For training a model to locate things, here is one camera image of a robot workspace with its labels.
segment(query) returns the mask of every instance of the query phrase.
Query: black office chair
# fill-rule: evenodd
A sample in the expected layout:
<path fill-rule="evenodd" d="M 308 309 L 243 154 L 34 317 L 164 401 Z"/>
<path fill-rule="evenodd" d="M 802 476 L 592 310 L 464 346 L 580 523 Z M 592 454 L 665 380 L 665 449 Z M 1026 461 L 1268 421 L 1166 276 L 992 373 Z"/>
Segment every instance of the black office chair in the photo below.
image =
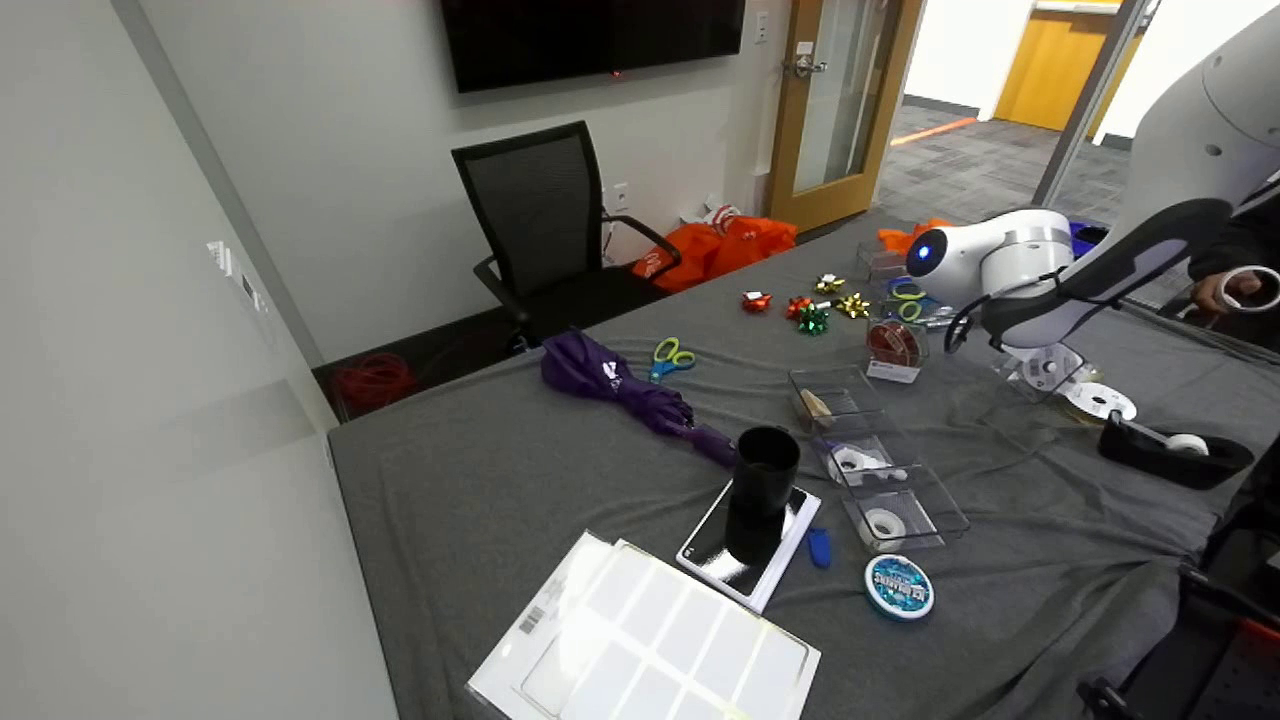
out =
<path fill-rule="evenodd" d="M 451 160 L 492 247 L 477 276 L 518 320 L 523 346 L 660 296 L 628 268 L 601 268 L 603 224 L 628 224 L 665 247 L 660 270 L 681 263 L 681 252 L 648 224 L 603 217 L 590 125 L 456 146 Z"/>

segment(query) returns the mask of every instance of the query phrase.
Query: wall outlet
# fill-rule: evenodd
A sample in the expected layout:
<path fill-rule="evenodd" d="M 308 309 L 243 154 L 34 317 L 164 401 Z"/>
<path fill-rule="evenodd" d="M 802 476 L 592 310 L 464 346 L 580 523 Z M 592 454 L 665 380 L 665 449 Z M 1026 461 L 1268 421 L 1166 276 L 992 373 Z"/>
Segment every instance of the wall outlet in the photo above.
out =
<path fill-rule="evenodd" d="M 268 310 L 263 290 L 239 268 L 237 247 L 229 241 L 207 241 L 206 247 L 218 270 L 223 270 L 250 296 L 250 309 L 263 317 Z"/>
<path fill-rule="evenodd" d="M 628 181 L 608 184 L 603 213 L 632 213 L 641 205 L 641 192 Z"/>

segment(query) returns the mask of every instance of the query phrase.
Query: door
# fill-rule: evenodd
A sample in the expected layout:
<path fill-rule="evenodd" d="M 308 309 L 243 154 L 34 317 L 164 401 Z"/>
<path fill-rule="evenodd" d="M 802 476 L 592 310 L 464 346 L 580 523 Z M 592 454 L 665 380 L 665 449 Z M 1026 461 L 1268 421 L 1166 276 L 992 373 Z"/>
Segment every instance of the door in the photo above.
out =
<path fill-rule="evenodd" d="M 1033 12 L 998 117 L 1066 132 L 1113 25 L 1113 12 Z"/>
<path fill-rule="evenodd" d="M 871 205 L 920 0 L 798 0 L 770 217 L 804 227 Z"/>

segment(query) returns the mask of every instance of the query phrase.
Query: chair backrest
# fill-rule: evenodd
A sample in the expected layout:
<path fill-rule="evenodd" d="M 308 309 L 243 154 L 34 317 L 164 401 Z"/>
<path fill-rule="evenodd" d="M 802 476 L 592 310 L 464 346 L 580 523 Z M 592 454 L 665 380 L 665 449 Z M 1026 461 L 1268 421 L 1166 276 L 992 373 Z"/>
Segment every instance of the chair backrest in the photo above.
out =
<path fill-rule="evenodd" d="M 601 270 L 601 169 L 590 125 L 451 151 L 503 282 L 523 296 Z"/>

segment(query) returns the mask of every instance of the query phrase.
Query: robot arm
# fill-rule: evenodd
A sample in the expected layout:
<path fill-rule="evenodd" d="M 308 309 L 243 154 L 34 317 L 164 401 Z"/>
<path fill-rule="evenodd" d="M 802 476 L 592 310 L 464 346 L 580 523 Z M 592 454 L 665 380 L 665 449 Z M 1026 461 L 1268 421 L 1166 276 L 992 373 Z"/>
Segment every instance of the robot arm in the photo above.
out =
<path fill-rule="evenodd" d="M 969 303 L 951 335 L 981 320 L 998 346 L 1054 346 L 1168 263 L 1211 247 L 1224 220 L 1280 195 L 1278 34 L 1280 8 L 1155 98 L 1132 144 L 1128 205 L 1089 256 L 1071 259 L 1069 220 L 1045 209 L 920 236 L 907 270 L 933 296 Z"/>

